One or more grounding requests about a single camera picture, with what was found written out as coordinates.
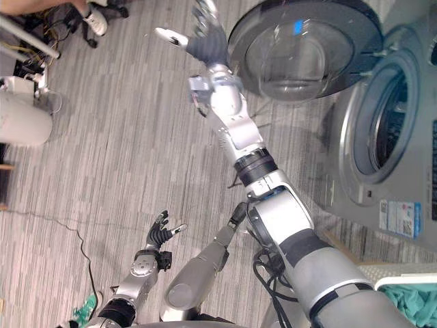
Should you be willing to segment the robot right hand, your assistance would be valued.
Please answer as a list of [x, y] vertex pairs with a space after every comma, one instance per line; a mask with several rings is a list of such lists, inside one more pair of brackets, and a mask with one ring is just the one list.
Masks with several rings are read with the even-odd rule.
[[219, 21], [219, 11], [213, 1], [196, 1], [192, 14], [197, 19], [195, 35], [188, 37], [174, 30], [156, 27], [156, 35], [183, 49], [207, 67], [215, 64], [229, 65], [228, 43]]

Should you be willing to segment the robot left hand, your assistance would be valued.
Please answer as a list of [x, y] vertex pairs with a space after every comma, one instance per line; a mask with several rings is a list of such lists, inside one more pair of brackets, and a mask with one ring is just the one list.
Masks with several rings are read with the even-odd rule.
[[186, 223], [183, 223], [175, 228], [168, 229], [166, 228], [168, 223], [169, 213], [167, 210], [164, 210], [158, 214], [147, 233], [145, 246], [147, 250], [159, 251], [164, 243], [172, 239], [176, 234], [185, 231], [188, 227]]

